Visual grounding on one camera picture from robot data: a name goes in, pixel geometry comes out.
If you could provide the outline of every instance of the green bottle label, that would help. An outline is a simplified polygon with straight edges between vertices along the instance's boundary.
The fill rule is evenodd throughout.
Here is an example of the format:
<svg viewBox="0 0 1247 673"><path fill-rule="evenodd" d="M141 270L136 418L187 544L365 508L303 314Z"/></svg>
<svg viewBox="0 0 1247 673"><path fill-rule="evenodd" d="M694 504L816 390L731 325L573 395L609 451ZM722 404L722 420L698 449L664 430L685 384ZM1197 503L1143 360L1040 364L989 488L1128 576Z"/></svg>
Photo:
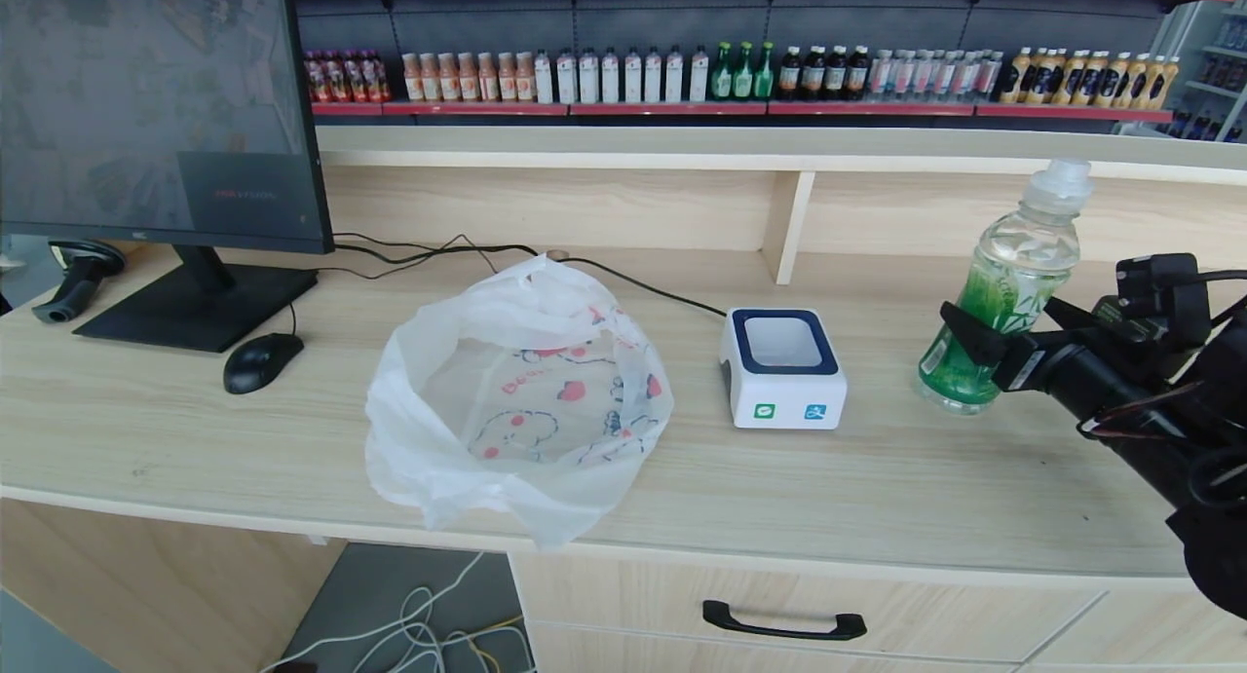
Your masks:
<svg viewBox="0 0 1247 673"><path fill-rule="evenodd" d="M1069 270L1038 274L990 260L975 252L970 274L956 305L995 330L1030 330ZM918 365L918 376L941 396L969 405L986 405L1000 394L991 381L994 368L979 366L945 325Z"/></svg>

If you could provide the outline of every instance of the green glass bottle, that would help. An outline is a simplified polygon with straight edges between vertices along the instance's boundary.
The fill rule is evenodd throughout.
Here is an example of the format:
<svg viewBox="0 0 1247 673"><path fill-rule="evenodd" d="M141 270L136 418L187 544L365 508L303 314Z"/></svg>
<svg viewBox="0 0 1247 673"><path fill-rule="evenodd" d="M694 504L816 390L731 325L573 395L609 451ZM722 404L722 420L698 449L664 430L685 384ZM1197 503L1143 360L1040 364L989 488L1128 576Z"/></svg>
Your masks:
<svg viewBox="0 0 1247 673"><path fill-rule="evenodd" d="M710 75L710 96L713 100L732 97L732 44L718 42L718 64Z"/></svg>
<svg viewBox="0 0 1247 673"><path fill-rule="evenodd" d="M776 84L776 75L771 71L772 49L774 49L774 42L762 42L762 61L758 61L758 70L753 72L753 97L756 100L771 97L771 88Z"/></svg>
<svg viewBox="0 0 1247 673"><path fill-rule="evenodd" d="M749 100L753 96L753 42L741 42L741 60L732 74L732 97Z"/></svg>

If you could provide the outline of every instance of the clear bottle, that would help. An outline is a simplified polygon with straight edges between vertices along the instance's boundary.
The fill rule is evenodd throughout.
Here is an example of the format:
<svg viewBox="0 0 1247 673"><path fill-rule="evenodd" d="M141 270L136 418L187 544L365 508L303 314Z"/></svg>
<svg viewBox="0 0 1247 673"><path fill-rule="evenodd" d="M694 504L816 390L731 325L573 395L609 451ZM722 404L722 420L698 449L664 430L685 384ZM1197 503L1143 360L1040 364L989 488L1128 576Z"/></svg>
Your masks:
<svg viewBox="0 0 1247 673"><path fill-rule="evenodd" d="M1079 263L1074 219L1091 194L1091 163L1055 158L1030 177L1018 209L995 221L970 257L956 305L995 330L1030 330ZM956 415L978 415L1000 394L993 368L970 361L948 327L918 363L918 393Z"/></svg>

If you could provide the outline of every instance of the plastic bag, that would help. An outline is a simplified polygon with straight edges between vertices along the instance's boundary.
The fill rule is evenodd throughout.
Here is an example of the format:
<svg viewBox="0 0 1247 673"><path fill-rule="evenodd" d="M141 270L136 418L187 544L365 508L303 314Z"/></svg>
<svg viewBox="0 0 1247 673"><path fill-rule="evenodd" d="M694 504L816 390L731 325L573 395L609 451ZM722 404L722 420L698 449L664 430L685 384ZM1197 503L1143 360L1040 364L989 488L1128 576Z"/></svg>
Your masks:
<svg viewBox="0 0 1247 673"><path fill-rule="evenodd" d="M534 257L397 328L368 390L368 477L429 530L508 510L551 548L619 505L673 403L606 287Z"/></svg>

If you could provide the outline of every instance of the black handle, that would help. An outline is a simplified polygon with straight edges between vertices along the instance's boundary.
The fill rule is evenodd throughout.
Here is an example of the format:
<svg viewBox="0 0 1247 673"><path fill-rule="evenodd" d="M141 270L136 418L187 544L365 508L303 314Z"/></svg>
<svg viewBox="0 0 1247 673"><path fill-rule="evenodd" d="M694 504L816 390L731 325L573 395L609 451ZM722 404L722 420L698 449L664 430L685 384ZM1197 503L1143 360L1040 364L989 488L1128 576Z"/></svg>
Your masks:
<svg viewBox="0 0 1247 673"><path fill-rule="evenodd" d="M789 639L814 639L816 642L847 642L865 634L865 619L860 614L837 614L835 628L831 632L794 632L792 629L772 629L742 624L732 617L732 608L717 599L702 601L702 619L728 632L744 632L764 637L786 637Z"/></svg>

